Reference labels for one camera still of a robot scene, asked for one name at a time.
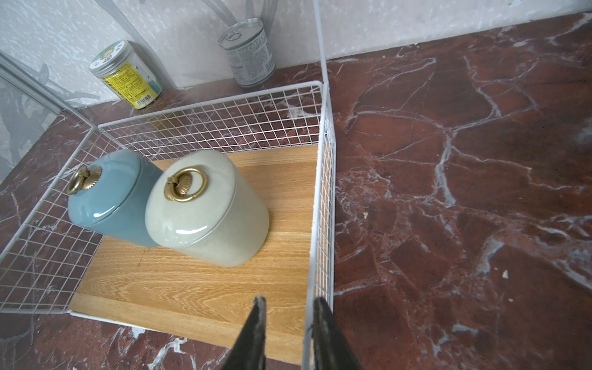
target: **wooden base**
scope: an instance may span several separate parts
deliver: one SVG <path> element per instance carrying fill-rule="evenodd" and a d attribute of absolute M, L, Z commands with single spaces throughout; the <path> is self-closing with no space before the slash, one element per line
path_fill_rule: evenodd
<path fill-rule="evenodd" d="M 269 234 L 246 263 L 222 268 L 172 249 L 104 237 L 72 311 L 232 347 L 256 295 L 267 299 L 266 355 L 300 363 L 317 146 L 230 153 L 268 206 Z M 174 160 L 155 164 L 168 168 Z"/>

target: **ceramic jar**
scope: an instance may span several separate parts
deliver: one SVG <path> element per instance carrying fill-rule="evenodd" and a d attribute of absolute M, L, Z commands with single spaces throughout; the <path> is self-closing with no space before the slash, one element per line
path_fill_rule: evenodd
<path fill-rule="evenodd" d="M 162 171 L 140 154 L 118 150 L 81 165 L 66 187 L 68 216 L 78 226 L 144 247 L 146 203 Z"/>
<path fill-rule="evenodd" d="M 269 214 L 226 155 L 200 150 L 158 179 L 146 207 L 146 227 L 161 246 L 218 266 L 237 266 L 263 245 Z"/>

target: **barcode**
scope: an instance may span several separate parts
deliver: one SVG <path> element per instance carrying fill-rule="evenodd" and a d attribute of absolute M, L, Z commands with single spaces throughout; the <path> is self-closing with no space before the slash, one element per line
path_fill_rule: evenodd
<path fill-rule="evenodd" d="M 274 60 L 271 59 L 270 61 L 267 62 L 267 64 L 265 65 L 265 70 L 267 72 L 269 72 L 270 70 L 272 70 L 275 67 L 275 63 Z"/>
<path fill-rule="evenodd" d="M 144 98 L 138 100 L 136 102 L 136 104 L 139 105 L 139 106 L 142 106 L 142 105 L 148 103 L 150 101 L 150 99 L 152 99 L 152 95 L 148 94 Z"/>

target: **yellow label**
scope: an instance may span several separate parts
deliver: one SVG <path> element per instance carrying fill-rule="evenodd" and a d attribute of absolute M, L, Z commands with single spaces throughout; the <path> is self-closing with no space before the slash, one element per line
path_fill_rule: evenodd
<path fill-rule="evenodd" d="M 129 63 L 104 77 L 103 81 L 136 109 L 143 108 L 156 99 L 157 93 Z"/>

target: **red marble countertop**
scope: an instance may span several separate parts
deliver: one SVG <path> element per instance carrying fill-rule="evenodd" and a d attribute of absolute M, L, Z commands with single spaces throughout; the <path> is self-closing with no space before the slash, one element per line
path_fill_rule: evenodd
<path fill-rule="evenodd" d="M 364 369 L 592 368 L 591 19 L 329 61 L 334 312 Z M 265 87 L 312 79 L 318 65 L 291 67 Z M 146 110 L 239 91 L 169 91 Z M 60 117 L 2 183 L 3 242 L 42 192 L 29 174 L 47 184 L 85 130 Z M 69 315 L 0 320 L 2 369 L 218 369 L 227 354 Z"/>

